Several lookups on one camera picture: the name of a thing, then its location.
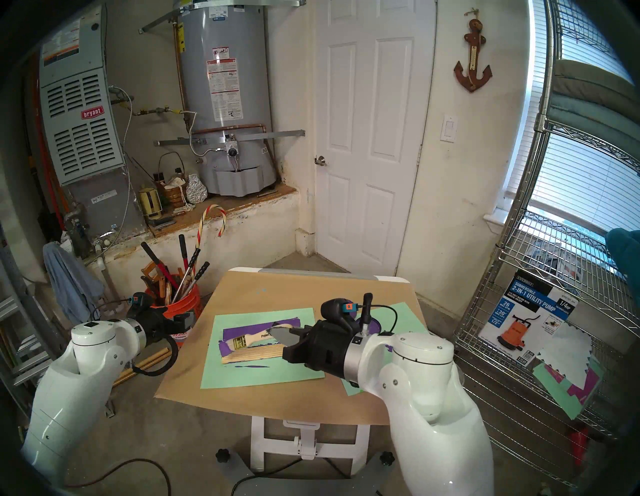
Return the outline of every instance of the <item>window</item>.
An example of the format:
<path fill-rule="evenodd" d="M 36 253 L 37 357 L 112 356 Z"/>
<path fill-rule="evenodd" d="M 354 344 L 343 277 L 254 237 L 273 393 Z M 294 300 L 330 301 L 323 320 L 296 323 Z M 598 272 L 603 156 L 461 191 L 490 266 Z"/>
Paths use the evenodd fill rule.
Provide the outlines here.
<path fill-rule="evenodd" d="M 571 0 L 557 0 L 562 25 L 562 58 L 596 65 L 632 82 L 611 46 Z M 543 0 L 532 0 L 534 59 L 531 98 L 522 138 L 511 159 L 504 196 L 513 198 L 522 178 L 545 77 L 547 27 Z M 532 207 L 604 234 L 612 228 L 640 228 L 640 177 L 621 162 L 586 145 L 551 135 Z"/>

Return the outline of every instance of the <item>anchor decoration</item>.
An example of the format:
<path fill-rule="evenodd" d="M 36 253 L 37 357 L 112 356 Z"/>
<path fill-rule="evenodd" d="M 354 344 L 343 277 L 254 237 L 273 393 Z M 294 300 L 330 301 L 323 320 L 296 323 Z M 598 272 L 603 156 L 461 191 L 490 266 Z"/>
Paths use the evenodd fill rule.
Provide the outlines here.
<path fill-rule="evenodd" d="M 491 73 L 491 67 L 486 66 L 482 73 L 482 78 L 478 79 L 476 77 L 477 74 L 477 65 L 478 65 L 478 56 L 480 55 L 480 47 L 486 43 L 486 38 L 480 34 L 482 31 L 482 22 L 477 18 L 478 9 L 473 9 L 471 12 L 467 12 L 465 15 L 473 13 L 476 15 L 475 19 L 469 21 L 469 28 L 471 29 L 471 33 L 467 33 L 465 35 L 465 41 L 469 43 L 469 70 L 468 75 L 464 76 L 462 74 L 462 64 L 460 60 L 453 69 L 453 72 L 456 74 L 456 79 L 462 86 L 464 86 L 469 93 L 473 93 L 478 88 L 482 88 L 489 78 L 493 75 Z"/>

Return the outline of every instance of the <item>white door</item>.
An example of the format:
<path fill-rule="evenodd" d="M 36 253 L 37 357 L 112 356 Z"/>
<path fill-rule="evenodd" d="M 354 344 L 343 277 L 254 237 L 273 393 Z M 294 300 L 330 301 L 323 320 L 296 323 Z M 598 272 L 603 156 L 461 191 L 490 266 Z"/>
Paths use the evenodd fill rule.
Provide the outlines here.
<path fill-rule="evenodd" d="M 433 66 L 435 0 L 316 0 L 317 251 L 394 275 Z"/>

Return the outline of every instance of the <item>mint green paper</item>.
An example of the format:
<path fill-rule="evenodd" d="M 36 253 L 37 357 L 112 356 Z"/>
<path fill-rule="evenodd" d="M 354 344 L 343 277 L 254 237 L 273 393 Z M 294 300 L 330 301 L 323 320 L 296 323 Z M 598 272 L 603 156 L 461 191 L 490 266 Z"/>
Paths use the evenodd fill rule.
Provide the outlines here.
<path fill-rule="evenodd" d="M 415 314 L 405 302 L 396 303 L 395 305 L 389 306 L 393 307 L 396 312 L 398 312 L 398 322 L 396 324 L 396 328 L 394 329 L 394 334 L 402 334 L 409 331 L 427 332 L 422 322 L 420 322 L 420 319 L 415 316 Z M 380 322 L 383 331 L 390 330 L 391 326 L 394 324 L 394 319 L 396 318 L 394 313 L 388 308 L 372 308 L 371 316 L 378 322 Z M 385 365 L 391 362 L 392 356 L 393 355 L 391 354 L 391 352 L 385 353 Z M 354 394 L 362 392 L 362 389 L 353 387 L 344 379 L 342 380 L 342 384 L 344 385 L 344 389 L 349 396 L 353 396 Z"/>
<path fill-rule="evenodd" d="M 596 360 L 596 358 L 592 355 L 589 359 L 589 366 L 593 369 L 596 375 L 602 379 L 604 375 L 604 371 L 600 367 L 600 364 Z M 539 364 L 537 367 L 533 369 L 533 375 L 536 379 L 538 379 L 542 385 L 545 387 L 547 392 L 551 395 L 551 397 L 556 401 L 556 403 L 562 408 L 565 413 L 569 416 L 571 420 L 575 419 L 580 412 L 584 408 L 584 406 L 578 401 L 578 399 L 567 393 L 567 390 L 571 387 L 571 382 L 567 379 L 563 379 L 562 382 L 556 381 L 556 379 L 547 371 L 545 368 L 545 364 Z M 596 392 L 597 387 L 595 387 L 591 393 L 589 394 L 587 400 L 584 402 L 585 405 L 589 403 L 591 396 Z"/>
<path fill-rule="evenodd" d="M 213 321 L 213 331 L 204 363 L 200 389 L 219 389 L 227 387 L 259 386 L 281 382 L 305 381 L 321 379 L 324 372 L 316 372 L 303 364 L 290 364 L 282 358 L 263 358 L 250 362 L 222 364 L 218 341 L 222 339 L 222 330 L 230 327 L 250 326 L 263 322 L 275 322 L 284 319 L 299 318 L 300 325 L 316 323 L 314 309 L 298 308 L 297 310 L 279 310 L 276 312 L 258 312 L 254 314 L 217 315 Z M 238 367 L 237 365 L 262 365 L 259 369 Z"/>

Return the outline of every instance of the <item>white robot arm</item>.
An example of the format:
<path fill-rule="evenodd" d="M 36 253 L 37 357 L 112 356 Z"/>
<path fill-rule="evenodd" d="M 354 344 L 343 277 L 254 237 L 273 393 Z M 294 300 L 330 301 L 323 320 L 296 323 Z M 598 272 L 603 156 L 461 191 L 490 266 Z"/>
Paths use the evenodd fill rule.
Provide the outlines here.
<path fill-rule="evenodd" d="M 343 307 L 353 304 L 338 298 L 323 303 L 326 320 L 313 327 L 272 329 L 284 344 L 287 332 L 300 337 L 282 357 L 344 378 L 384 401 L 413 496 L 493 495 L 491 443 L 460 384 L 453 345 L 430 332 L 368 335 L 371 299 L 367 293 L 359 322 Z"/>
<path fill-rule="evenodd" d="M 127 319 L 74 327 L 66 351 L 42 376 L 21 454 L 53 486 L 63 486 L 70 451 L 104 411 L 113 382 L 127 363 L 163 338 L 172 347 L 169 362 L 153 372 L 134 370 L 160 375 L 175 362 L 178 348 L 169 334 L 183 332 L 189 317 L 165 319 L 162 309 L 149 308 L 147 298 L 144 293 L 133 296 Z"/>

